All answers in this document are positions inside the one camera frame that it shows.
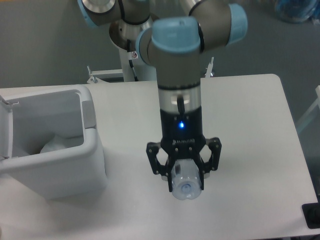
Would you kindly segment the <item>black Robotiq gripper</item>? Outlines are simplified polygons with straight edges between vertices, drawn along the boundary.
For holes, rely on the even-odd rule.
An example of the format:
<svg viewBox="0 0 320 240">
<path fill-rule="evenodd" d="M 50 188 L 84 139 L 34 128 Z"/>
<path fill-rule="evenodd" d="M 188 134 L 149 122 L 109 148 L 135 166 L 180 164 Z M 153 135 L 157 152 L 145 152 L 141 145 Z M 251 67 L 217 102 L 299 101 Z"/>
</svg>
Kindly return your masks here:
<svg viewBox="0 0 320 240">
<path fill-rule="evenodd" d="M 168 190 L 173 191 L 172 169 L 177 159 L 190 159 L 195 162 L 199 178 L 200 188 L 204 190 L 205 174 L 216 171 L 222 150 L 222 143 L 218 137 L 205 138 L 203 135 L 202 107 L 180 115 L 160 110 L 162 129 L 161 142 L 148 142 L 146 154 L 155 175 L 167 178 Z M 200 152 L 204 146 L 211 151 L 210 158 L 204 162 Z M 167 153 L 165 165 L 160 164 L 157 158 L 159 150 Z"/>
</svg>

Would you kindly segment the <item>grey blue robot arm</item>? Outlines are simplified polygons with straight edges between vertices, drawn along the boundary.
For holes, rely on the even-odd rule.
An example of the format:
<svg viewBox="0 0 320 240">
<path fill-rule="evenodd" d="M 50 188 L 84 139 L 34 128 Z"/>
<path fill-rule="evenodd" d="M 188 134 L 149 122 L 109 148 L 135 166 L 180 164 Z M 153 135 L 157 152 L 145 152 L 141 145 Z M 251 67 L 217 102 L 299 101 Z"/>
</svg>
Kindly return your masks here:
<svg viewBox="0 0 320 240">
<path fill-rule="evenodd" d="M 185 16 L 152 19 L 147 0 L 80 0 L 88 25 L 125 24 L 118 28 L 119 46 L 136 52 L 154 67 L 158 87 L 162 138 L 149 142 L 148 160 L 171 193 L 204 189 L 204 178 L 219 166 L 219 138 L 203 135 L 201 53 L 242 40 L 248 30 L 245 10 L 221 0 L 182 0 Z"/>
</svg>

